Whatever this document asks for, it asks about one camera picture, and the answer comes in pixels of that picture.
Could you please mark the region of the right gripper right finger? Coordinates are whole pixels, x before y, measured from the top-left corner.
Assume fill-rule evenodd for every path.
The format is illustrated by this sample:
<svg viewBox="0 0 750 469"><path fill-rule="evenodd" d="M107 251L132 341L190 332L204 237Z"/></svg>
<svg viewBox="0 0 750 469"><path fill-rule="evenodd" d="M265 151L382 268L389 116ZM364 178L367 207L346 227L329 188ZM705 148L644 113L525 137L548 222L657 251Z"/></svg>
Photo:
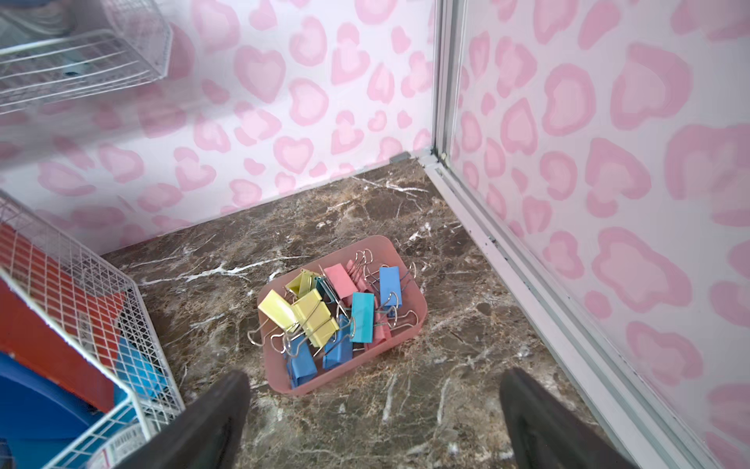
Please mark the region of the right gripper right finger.
<svg viewBox="0 0 750 469"><path fill-rule="evenodd" d="M635 466L522 369L503 372L499 398L520 468Z"/></svg>

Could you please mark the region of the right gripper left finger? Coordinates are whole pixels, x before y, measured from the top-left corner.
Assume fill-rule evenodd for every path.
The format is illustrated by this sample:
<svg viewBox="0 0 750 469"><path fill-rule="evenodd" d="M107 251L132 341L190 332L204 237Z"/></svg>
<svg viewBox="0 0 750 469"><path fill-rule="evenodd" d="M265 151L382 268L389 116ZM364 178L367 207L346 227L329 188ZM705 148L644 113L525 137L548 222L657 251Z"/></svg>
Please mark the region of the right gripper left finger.
<svg viewBox="0 0 750 469"><path fill-rule="evenodd" d="M119 468L232 468L252 401L249 378L229 371Z"/></svg>

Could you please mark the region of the blue binder clip pair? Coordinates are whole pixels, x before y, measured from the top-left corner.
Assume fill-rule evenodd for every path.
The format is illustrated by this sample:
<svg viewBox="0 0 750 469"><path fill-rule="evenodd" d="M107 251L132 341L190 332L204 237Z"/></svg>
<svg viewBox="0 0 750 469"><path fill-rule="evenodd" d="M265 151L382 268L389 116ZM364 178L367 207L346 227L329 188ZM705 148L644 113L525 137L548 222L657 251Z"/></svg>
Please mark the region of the blue binder clip pair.
<svg viewBox="0 0 750 469"><path fill-rule="evenodd" d="M293 389L313 381L322 371L332 371L353 359L351 321L341 316L337 324L340 329L320 349L305 336L294 339L287 347L285 368Z"/></svg>

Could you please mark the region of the olive yellow binder clip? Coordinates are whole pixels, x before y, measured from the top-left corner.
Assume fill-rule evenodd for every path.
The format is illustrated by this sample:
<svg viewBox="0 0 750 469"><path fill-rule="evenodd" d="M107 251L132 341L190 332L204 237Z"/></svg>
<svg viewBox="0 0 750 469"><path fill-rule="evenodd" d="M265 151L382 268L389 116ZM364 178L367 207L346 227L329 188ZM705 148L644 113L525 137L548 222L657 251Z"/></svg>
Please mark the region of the olive yellow binder clip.
<svg viewBox="0 0 750 469"><path fill-rule="evenodd" d="M309 270L302 269L300 273L285 285L285 289L293 294L296 298L301 298L310 291L316 289L316 279L318 274Z"/></svg>

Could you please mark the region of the pink binder clip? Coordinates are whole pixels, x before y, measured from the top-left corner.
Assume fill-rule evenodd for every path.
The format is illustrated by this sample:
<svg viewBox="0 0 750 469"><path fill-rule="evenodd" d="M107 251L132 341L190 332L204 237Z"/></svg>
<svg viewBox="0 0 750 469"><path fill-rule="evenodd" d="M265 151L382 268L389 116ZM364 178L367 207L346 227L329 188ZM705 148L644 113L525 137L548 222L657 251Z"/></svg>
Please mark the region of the pink binder clip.
<svg viewBox="0 0 750 469"><path fill-rule="evenodd" d="M365 344L365 349L371 350L389 340L396 332L406 328L414 328L419 317L412 310L406 313L376 313L373 326L373 340Z"/></svg>
<svg viewBox="0 0 750 469"><path fill-rule="evenodd" d="M352 282L361 293L375 293L375 287L369 281L368 266L373 262L374 256L368 248L355 253L355 258L347 262L345 270Z"/></svg>
<svg viewBox="0 0 750 469"><path fill-rule="evenodd" d="M339 298L350 298L359 291L342 264L324 268L323 271Z"/></svg>

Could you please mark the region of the teal binder clip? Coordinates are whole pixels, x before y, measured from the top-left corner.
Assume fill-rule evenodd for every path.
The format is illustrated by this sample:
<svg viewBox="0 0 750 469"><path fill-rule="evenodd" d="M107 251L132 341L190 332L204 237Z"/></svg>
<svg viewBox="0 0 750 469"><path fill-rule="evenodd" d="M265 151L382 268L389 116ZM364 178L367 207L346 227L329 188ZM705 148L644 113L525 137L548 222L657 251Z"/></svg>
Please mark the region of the teal binder clip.
<svg viewBox="0 0 750 469"><path fill-rule="evenodd" d="M353 295L352 320L354 343L369 344L374 338L375 295L357 292Z"/></svg>

